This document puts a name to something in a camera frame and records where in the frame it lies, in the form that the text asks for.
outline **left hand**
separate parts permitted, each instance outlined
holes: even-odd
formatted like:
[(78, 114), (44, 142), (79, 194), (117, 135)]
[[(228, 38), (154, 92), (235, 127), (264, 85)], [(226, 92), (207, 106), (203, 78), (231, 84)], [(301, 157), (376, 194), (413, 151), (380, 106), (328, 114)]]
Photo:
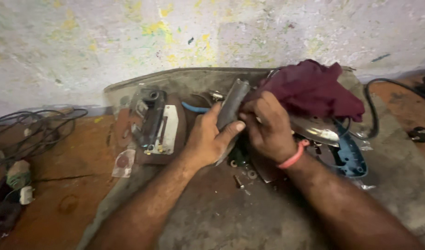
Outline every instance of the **left hand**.
[(241, 121), (232, 122), (219, 133), (215, 124), (220, 106), (221, 103), (215, 103), (204, 115), (197, 116), (186, 146), (180, 154), (183, 160), (188, 160), (198, 169), (216, 162), (230, 141), (245, 128), (245, 123)]

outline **right hand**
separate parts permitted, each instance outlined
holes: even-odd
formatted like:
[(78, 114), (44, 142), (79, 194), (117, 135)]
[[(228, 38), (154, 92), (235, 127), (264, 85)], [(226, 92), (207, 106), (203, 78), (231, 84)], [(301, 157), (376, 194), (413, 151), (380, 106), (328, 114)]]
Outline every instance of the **right hand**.
[(288, 113), (271, 92), (264, 91), (259, 99), (246, 103), (240, 118), (251, 144), (264, 156), (281, 164), (297, 152)]

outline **forearm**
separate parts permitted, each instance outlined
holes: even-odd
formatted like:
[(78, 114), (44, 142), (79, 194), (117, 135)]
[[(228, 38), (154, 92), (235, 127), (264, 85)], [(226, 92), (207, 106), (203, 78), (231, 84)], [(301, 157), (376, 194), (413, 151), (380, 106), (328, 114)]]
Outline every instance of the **forearm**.
[(393, 215), (348, 180), (304, 155), (287, 170), (342, 249), (425, 249)]
[(184, 157), (172, 162), (146, 189), (100, 228), (90, 249), (153, 249), (168, 213), (199, 167)]

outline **fingernail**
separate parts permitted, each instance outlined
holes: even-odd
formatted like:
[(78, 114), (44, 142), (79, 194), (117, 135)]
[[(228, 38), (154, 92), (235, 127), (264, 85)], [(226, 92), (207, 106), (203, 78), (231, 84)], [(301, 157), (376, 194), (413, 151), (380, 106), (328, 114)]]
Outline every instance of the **fingernail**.
[(236, 129), (237, 129), (237, 131), (242, 131), (243, 129), (245, 129), (245, 123), (243, 123), (243, 122), (239, 122), (239, 123), (236, 125)]

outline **hand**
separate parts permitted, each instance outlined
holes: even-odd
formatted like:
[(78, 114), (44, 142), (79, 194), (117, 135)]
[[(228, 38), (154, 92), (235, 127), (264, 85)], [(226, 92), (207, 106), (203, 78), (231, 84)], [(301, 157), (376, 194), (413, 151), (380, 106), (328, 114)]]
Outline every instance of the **hand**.
[(184, 160), (189, 160), (199, 169), (219, 160), (229, 142), (245, 128), (245, 123), (241, 121), (232, 122), (219, 133), (215, 124), (220, 106), (221, 103), (215, 103), (207, 113), (197, 116), (186, 146), (180, 154)]
[(242, 111), (240, 118), (246, 123), (251, 144), (261, 154), (281, 164), (297, 152), (288, 113), (271, 92), (262, 92)]

